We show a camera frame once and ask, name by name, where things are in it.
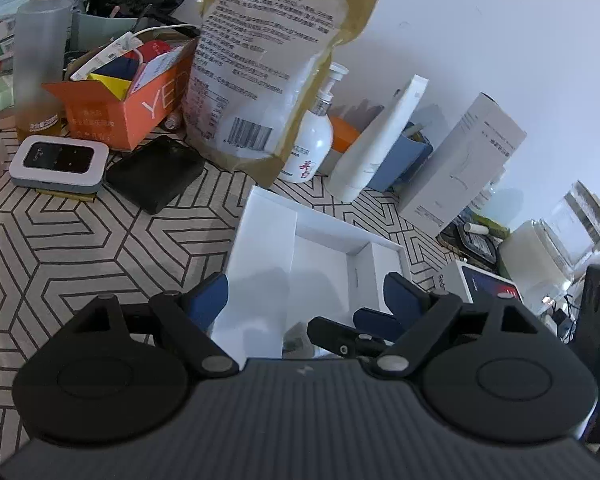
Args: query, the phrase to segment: mobile wifi router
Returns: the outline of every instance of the mobile wifi router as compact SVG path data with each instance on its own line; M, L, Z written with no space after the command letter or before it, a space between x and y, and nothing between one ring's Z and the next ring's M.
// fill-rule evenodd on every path
M100 189L108 155L102 142L34 135L22 141L9 175L17 186L94 193Z

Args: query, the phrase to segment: ribbed gray panel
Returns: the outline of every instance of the ribbed gray panel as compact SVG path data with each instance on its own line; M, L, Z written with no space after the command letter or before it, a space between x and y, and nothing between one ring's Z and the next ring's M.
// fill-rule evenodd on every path
M34 440L0 467L8 480L596 480L574 440L486 446L433 420L411 388L354 360L251 360L200 385L175 420L99 450Z

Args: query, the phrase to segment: patterned tablecloth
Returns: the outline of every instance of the patterned tablecloth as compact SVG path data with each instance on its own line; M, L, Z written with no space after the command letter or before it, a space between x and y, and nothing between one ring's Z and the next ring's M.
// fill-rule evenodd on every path
M0 136L11 160L15 132ZM403 245L414 281L432 288L432 275L453 253L400 218L393 196L366 190L341 204L324 179L277 181L271 189ZM16 187L7 173L0 178L0 462L27 439L11 399L23 362L95 294L139 303L221 270L252 185L245 174L208 163L183 195L149 216L107 186L96 202L83 203Z

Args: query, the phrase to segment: gold packaging bag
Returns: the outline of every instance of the gold packaging bag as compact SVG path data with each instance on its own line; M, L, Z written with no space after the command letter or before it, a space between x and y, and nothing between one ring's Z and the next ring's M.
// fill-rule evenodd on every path
M269 187L331 49L362 32L376 1L202 0L202 36L182 105L187 142Z

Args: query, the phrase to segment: orange cardboard box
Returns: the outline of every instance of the orange cardboard box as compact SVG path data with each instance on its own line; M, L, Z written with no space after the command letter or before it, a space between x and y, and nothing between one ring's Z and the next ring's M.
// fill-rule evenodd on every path
M132 150L180 103L189 84L196 43L186 44L169 62L165 58L160 63L156 58L142 65L123 100L96 80L47 83L44 87L64 103L71 137L99 140L112 150ZM93 55L77 60L68 73Z

